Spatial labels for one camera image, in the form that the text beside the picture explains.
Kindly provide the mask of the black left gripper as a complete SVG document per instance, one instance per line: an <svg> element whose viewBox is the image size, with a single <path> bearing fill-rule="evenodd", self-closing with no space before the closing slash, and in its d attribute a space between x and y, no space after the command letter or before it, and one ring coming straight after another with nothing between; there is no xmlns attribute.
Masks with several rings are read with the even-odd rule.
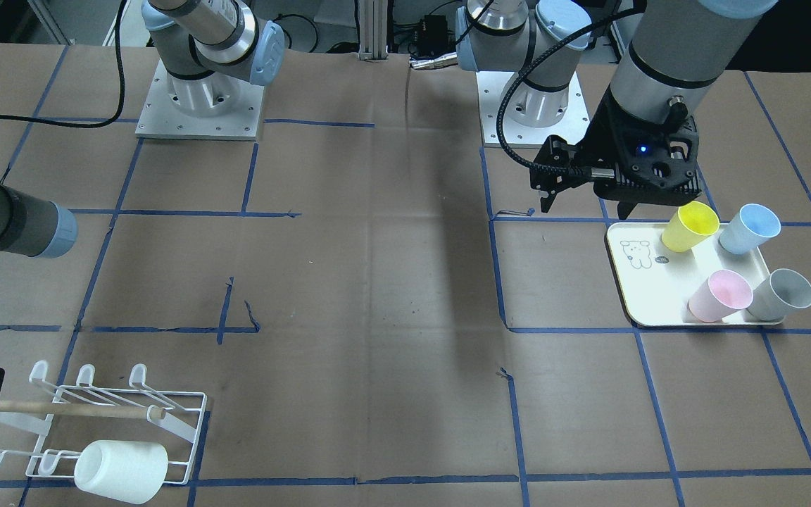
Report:
<svg viewBox="0 0 811 507"><path fill-rule="evenodd" d="M652 123L625 111L608 91L585 134L585 164L612 169L594 182L598 198L618 202L619 220L637 204L684 206L702 194L696 173L699 135L686 103L672 97L667 117ZM540 211L548 214L559 190L539 190Z"/></svg>

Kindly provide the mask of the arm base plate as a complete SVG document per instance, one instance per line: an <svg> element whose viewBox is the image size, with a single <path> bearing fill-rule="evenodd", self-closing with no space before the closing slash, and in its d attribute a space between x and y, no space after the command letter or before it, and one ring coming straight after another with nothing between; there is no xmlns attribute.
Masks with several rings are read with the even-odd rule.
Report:
<svg viewBox="0 0 811 507"><path fill-rule="evenodd" d="M153 140L256 142L266 87L212 74L181 80L158 62L135 134Z"/></svg>
<svg viewBox="0 0 811 507"><path fill-rule="evenodd" d="M483 145L498 148L496 116L505 91L514 80L514 72L477 72L479 118ZM545 93L522 85L510 99L504 115L506 142L515 149L539 148L550 135L577 144L589 125L588 109L577 74L566 89Z"/></svg>

